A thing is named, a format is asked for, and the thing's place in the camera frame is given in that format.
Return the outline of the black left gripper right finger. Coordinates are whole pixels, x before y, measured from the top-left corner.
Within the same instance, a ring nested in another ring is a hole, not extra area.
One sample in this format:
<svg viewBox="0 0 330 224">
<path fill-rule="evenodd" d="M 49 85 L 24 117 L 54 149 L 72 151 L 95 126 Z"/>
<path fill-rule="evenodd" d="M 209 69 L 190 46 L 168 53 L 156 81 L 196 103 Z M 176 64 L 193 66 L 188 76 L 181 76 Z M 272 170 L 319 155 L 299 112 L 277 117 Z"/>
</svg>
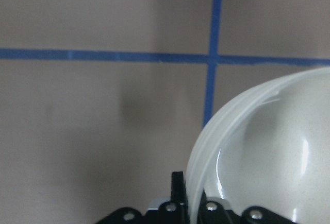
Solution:
<svg viewBox="0 0 330 224">
<path fill-rule="evenodd" d="M 203 190 L 197 212 L 197 223 L 230 224 L 232 221 L 224 207 L 217 200 L 207 198 L 205 190 Z"/>
</svg>

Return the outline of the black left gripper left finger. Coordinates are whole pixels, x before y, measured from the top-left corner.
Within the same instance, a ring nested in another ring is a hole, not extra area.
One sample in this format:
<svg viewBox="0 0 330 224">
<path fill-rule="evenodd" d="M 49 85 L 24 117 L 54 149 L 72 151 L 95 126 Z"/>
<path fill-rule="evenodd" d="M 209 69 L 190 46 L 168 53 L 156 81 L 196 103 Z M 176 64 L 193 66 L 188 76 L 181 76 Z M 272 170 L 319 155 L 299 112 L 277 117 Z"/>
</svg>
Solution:
<svg viewBox="0 0 330 224">
<path fill-rule="evenodd" d="M 186 223 L 186 188 L 182 171 L 171 174 L 171 201 L 175 204 L 177 223 Z"/>
</svg>

